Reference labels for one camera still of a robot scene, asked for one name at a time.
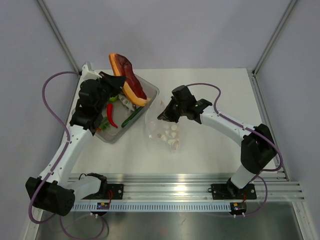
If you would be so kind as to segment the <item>green cucumber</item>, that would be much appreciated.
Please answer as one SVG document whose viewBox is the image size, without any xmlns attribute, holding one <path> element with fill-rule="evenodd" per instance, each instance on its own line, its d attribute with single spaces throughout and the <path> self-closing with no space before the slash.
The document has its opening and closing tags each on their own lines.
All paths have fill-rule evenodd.
<svg viewBox="0 0 320 240">
<path fill-rule="evenodd" d="M 143 109 L 143 106 L 138 107 L 122 124 L 121 127 L 124 128 L 126 125 L 129 124 L 130 121 L 133 120 Z"/>
</svg>

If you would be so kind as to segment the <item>red chili pepper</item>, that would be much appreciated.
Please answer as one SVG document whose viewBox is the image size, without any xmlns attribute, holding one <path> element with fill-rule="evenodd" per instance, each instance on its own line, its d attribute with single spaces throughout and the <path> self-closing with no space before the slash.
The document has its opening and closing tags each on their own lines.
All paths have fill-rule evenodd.
<svg viewBox="0 0 320 240">
<path fill-rule="evenodd" d="M 117 129 L 118 126 L 114 123 L 114 120 L 113 120 L 113 104 L 112 103 L 108 103 L 106 106 L 106 116 L 108 118 L 109 124 Z"/>
</svg>

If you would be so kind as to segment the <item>red orange meat slab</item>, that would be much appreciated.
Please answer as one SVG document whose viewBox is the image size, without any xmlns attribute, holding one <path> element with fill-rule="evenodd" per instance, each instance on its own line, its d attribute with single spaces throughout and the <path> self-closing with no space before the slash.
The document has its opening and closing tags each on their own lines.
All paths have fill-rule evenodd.
<svg viewBox="0 0 320 240">
<path fill-rule="evenodd" d="M 122 91 L 124 95 L 136 106 L 144 107 L 148 98 L 140 81 L 134 74 L 132 63 L 118 53 L 109 54 L 109 62 L 115 76 L 126 77 Z"/>
</svg>

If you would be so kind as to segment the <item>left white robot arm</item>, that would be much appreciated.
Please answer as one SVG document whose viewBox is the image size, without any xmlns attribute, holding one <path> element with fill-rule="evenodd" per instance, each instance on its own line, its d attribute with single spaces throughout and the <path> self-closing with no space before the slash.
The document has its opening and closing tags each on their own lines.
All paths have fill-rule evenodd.
<svg viewBox="0 0 320 240">
<path fill-rule="evenodd" d="M 85 66 L 81 76 L 84 80 L 69 126 L 61 122 L 66 139 L 39 176 L 30 177 L 25 184 L 30 197 L 28 215 L 35 224 L 41 224 L 41 221 L 33 217 L 33 208 L 66 216 L 75 202 L 88 196 L 103 199 L 110 194 L 108 180 L 103 175 L 89 173 L 72 184 L 68 179 L 81 152 L 100 126 L 103 109 L 111 97 L 122 91 L 126 77 L 96 73 Z"/>
</svg>

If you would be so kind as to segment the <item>clear zip top bag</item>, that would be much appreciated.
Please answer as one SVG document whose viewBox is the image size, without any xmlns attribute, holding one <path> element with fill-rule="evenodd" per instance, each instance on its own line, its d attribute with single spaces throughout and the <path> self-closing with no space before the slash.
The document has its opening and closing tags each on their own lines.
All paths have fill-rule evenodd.
<svg viewBox="0 0 320 240">
<path fill-rule="evenodd" d="M 156 96 L 144 117 L 144 136 L 148 145 L 166 150 L 176 151 L 180 145 L 179 125 L 175 122 L 159 120 L 158 116 L 165 110 L 165 104 Z"/>
</svg>

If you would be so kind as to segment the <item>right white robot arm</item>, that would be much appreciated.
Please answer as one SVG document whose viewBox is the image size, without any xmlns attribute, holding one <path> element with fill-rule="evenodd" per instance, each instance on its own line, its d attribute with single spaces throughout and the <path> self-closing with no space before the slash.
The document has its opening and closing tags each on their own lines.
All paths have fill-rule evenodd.
<svg viewBox="0 0 320 240">
<path fill-rule="evenodd" d="M 265 171 L 266 165 L 279 153 L 270 129 L 265 124 L 248 126 L 235 118 L 221 113 L 216 102 L 197 100 L 187 85 L 176 87 L 171 100 L 158 120 L 177 123 L 181 117 L 211 127 L 240 146 L 240 166 L 220 186 L 211 186 L 213 199 L 250 199 L 252 180 Z"/>
</svg>

